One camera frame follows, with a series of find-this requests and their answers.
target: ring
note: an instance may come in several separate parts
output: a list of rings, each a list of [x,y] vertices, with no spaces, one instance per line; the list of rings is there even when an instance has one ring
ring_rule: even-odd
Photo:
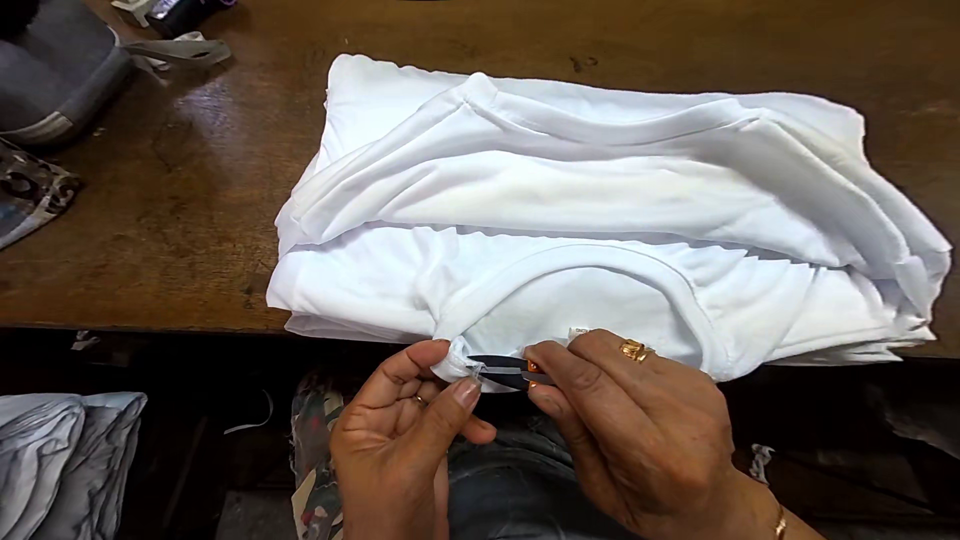
[[[623,345],[620,345],[620,352],[630,360],[640,363],[647,359],[647,355],[652,353],[653,349],[633,339],[628,339],[623,342]]]

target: wrist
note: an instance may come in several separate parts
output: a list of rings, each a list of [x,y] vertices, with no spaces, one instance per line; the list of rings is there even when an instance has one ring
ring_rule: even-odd
[[[770,489],[743,473],[731,471],[726,503],[717,524],[718,540],[774,540],[780,503]]]

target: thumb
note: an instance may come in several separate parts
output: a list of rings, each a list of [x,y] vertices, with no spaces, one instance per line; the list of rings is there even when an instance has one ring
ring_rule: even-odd
[[[480,399],[480,384],[469,377],[450,384],[427,406],[416,424],[403,434],[404,450],[418,455],[417,462],[432,475],[450,443],[470,419]]]

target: wooden table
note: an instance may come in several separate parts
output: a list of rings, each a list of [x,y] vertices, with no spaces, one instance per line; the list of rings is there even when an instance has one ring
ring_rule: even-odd
[[[106,0],[88,0],[123,27]],[[664,92],[791,90],[867,118],[868,155],[960,238],[956,0],[241,0],[226,68],[140,74],[57,158],[71,210],[0,252],[0,325],[282,331],[273,220],[316,152],[340,53]],[[130,33],[129,27],[123,30]],[[960,356],[960,278],[918,353]]]

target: stack of white t-shirts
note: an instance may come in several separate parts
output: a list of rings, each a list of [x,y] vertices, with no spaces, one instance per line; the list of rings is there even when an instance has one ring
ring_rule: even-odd
[[[276,219],[301,334],[451,338],[435,368],[607,328],[717,380],[933,339],[949,244],[825,99],[651,94],[340,56]]]
[[[0,539],[109,540],[147,397],[0,397]]]

